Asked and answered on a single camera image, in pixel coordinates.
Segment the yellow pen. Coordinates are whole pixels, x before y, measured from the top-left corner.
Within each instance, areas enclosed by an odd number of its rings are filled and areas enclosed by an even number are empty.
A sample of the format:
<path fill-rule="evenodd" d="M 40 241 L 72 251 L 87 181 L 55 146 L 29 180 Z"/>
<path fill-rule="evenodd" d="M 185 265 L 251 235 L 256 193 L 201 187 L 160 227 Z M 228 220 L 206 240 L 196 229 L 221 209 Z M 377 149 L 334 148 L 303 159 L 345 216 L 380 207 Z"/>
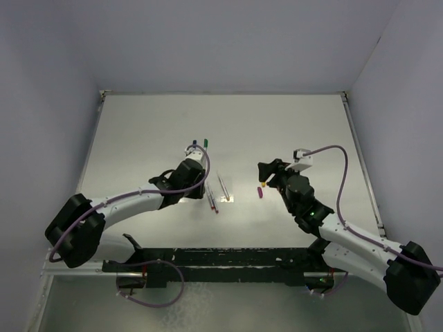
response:
<path fill-rule="evenodd" d="M 221 190 L 223 192 L 224 198 L 227 202 L 231 202 L 231 195 L 230 195 L 230 190 L 227 186 L 227 182 L 226 182 L 226 177 L 223 174 L 220 174 L 219 172 L 217 172 L 217 179 L 219 181 L 219 184 L 221 186 Z"/>

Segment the magenta pen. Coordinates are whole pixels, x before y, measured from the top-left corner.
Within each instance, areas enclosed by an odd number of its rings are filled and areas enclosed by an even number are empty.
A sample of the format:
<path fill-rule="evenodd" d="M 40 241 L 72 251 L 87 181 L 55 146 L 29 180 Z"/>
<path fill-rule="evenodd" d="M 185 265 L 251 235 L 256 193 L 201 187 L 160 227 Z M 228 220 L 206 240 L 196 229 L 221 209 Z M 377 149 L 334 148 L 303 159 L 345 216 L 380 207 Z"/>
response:
<path fill-rule="evenodd" d="M 216 202 L 216 199 L 215 199 L 215 196 L 214 196 L 212 190 L 208 189 L 208 193 L 210 195 L 210 200 L 211 200 L 211 204 L 212 204 L 213 210 L 215 211 L 216 214 L 219 214 L 219 209 L 217 207 L 217 202 Z"/>

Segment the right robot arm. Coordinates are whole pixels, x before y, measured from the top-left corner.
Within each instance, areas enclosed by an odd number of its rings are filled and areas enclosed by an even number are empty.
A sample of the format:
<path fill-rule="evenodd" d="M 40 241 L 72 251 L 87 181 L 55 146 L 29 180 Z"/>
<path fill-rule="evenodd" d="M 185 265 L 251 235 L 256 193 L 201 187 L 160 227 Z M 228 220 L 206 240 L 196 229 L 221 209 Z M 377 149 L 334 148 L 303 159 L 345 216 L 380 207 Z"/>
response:
<path fill-rule="evenodd" d="M 316 199 L 295 165 L 275 159 L 257 167 L 260 182 L 277 189 L 298 227 L 320 241 L 307 255 L 314 270 L 349 272 L 379 287 L 404 312 L 421 313 L 441 278 L 419 244 L 390 241 L 341 220 L 337 210 Z"/>

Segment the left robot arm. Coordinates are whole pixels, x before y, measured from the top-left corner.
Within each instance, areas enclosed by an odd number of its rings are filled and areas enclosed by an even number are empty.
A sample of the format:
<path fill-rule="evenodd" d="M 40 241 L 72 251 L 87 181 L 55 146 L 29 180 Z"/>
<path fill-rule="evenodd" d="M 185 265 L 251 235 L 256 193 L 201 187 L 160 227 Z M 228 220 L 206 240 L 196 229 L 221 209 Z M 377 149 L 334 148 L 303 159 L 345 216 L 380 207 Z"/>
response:
<path fill-rule="evenodd" d="M 88 199 L 75 194 L 62 206 L 45 230 L 53 246 L 48 260 L 77 268 L 93 258 L 102 233 L 116 223 L 145 212 L 162 210 L 183 197 L 202 199 L 207 173 L 205 162 L 190 157 L 176 169 L 148 180 L 148 184 L 115 197 Z"/>

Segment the aluminium rail frame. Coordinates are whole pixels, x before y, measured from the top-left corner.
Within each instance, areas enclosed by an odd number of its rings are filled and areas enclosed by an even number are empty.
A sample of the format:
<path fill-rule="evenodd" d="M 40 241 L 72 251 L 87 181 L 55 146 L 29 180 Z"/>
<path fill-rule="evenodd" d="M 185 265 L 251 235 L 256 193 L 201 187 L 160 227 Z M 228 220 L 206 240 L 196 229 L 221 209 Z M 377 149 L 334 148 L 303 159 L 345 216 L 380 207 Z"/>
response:
<path fill-rule="evenodd" d="M 42 266 L 40 277 L 45 275 L 61 275 L 61 276 L 98 276 L 103 275 L 102 262 L 87 262 L 77 268 L 69 268 L 64 262 L 51 263 L 49 261 L 50 252 L 46 253 L 45 261 Z"/>

